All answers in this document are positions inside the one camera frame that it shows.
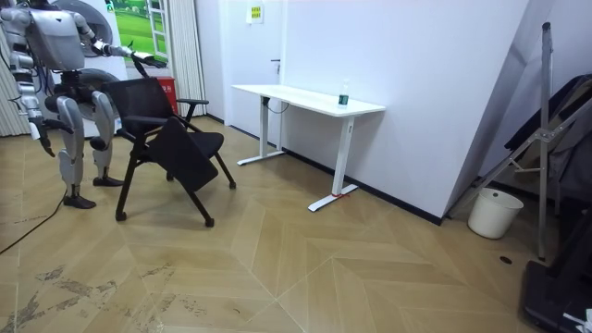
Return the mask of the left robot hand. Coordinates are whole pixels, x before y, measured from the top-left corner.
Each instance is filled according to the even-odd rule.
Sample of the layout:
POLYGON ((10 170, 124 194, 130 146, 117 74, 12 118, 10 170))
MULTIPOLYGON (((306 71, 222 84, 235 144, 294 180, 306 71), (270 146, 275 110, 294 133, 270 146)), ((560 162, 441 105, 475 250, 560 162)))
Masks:
POLYGON ((167 66, 166 61, 158 60, 155 58, 154 55, 144 52, 133 51, 130 57, 134 62, 152 66, 155 68, 165 68, 167 66))

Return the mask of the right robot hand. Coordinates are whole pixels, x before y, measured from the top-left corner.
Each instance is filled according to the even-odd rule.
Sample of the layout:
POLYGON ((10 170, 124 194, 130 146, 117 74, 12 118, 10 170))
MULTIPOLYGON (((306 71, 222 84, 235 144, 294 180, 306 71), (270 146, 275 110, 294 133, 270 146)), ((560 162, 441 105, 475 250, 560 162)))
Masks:
POLYGON ((51 141, 48 137, 48 130, 63 130, 68 134, 73 134, 73 128, 68 126, 61 120, 44 118, 44 117, 29 117, 29 124, 31 125, 31 136, 34 140, 39 140, 43 149, 51 156, 55 157, 55 153, 51 148, 51 141))

